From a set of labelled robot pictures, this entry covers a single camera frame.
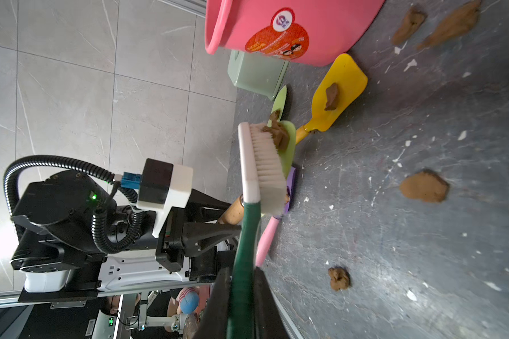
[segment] gray tile wall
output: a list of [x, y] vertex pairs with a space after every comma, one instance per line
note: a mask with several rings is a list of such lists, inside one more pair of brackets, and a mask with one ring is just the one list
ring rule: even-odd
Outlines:
[[[16, 158], [63, 155], [117, 173], [141, 172], [148, 157], [182, 163], [195, 188], [224, 198], [229, 56], [206, 54], [204, 19], [159, 1], [0, 0], [0, 291], [24, 281], [9, 264], [17, 240], [2, 190]], [[57, 171], [25, 171], [21, 191]]]

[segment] wooden handle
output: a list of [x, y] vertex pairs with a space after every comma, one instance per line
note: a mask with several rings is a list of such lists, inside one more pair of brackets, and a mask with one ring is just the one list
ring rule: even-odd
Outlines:
[[228, 209], [217, 220], [217, 223], [228, 223], [237, 225], [243, 220], [244, 207], [241, 205], [241, 195], [228, 207]]

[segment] brush bristles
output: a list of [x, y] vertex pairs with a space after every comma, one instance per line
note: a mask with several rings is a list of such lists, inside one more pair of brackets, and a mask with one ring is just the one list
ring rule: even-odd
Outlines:
[[249, 126], [260, 186], [260, 208], [262, 213], [280, 215], [285, 206], [286, 180], [272, 135], [262, 131], [264, 126]]

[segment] label sticker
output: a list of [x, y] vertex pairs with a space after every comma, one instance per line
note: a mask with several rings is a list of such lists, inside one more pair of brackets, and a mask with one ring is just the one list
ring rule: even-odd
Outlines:
[[294, 20], [292, 9], [285, 7], [278, 10], [271, 18], [270, 25], [247, 41], [245, 50], [284, 60], [301, 57], [309, 47], [309, 35]]
[[94, 331], [94, 325], [96, 324], [96, 319], [91, 319], [88, 321], [87, 331], [85, 331], [85, 336], [92, 335]]

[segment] blue connector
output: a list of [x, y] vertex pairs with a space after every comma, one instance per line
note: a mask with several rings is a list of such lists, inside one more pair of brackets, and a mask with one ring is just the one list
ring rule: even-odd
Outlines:
[[120, 181], [120, 186], [124, 188], [139, 189], [139, 183], [142, 181], [141, 174], [124, 172]]

